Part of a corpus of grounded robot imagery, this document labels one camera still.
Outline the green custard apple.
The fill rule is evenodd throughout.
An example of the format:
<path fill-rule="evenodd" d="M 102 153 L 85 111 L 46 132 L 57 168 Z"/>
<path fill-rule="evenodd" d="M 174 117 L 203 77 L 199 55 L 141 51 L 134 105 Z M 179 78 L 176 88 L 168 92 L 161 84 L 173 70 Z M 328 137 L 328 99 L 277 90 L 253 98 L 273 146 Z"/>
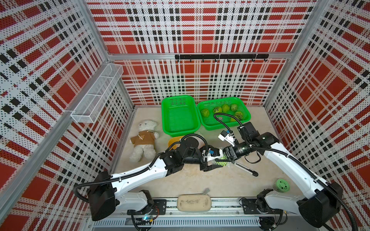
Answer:
<path fill-rule="evenodd" d="M 210 148 L 207 155 L 208 161 L 213 161 L 216 159 L 222 159 L 223 158 L 223 150 L 219 148 Z"/>

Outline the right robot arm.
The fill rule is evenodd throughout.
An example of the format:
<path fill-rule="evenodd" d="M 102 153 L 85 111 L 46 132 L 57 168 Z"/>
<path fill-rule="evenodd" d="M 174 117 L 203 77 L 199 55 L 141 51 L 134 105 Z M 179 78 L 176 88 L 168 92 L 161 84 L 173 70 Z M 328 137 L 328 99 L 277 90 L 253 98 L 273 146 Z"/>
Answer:
<path fill-rule="evenodd" d="M 238 142 L 230 128 L 218 136 L 220 140 L 230 144 L 223 149 L 223 155 L 228 162 L 235 163 L 241 157 L 257 152 L 278 166 L 302 192 L 302 196 L 289 196 L 266 189 L 257 196 L 256 203 L 260 212 L 265 213 L 269 209 L 285 210 L 300 215 L 313 227 L 329 230 L 330 227 L 326 223 L 343 209 L 352 230 L 358 230 L 355 216 L 343 201 L 341 185 L 328 182 L 311 171 L 293 156 L 277 137 L 269 132 L 260 134 L 252 123 L 240 123 L 238 131 L 243 139 L 242 143 Z"/>

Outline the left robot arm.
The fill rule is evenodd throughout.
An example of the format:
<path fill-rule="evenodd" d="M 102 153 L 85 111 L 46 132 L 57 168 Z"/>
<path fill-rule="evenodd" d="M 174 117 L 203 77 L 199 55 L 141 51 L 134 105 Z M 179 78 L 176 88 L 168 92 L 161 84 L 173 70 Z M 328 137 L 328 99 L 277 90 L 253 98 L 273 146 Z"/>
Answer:
<path fill-rule="evenodd" d="M 149 164 L 112 175 L 103 171 L 93 182 L 76 185 L 73 193 L 89 204 L 93 221 L 110 216 L 118 208 L 144 214 L 154 207 L 154 201 L 149 191 L 131 193 L 132 189 L 170 176 L 182 170 L 185 164 L 198 164 L 201 171 L 211 171 L 218 165 L 209 165 L 209 161 L 223 156 L 221 149 L 209 145 L 202 136 L 189 134 L 155 155 Z"/>

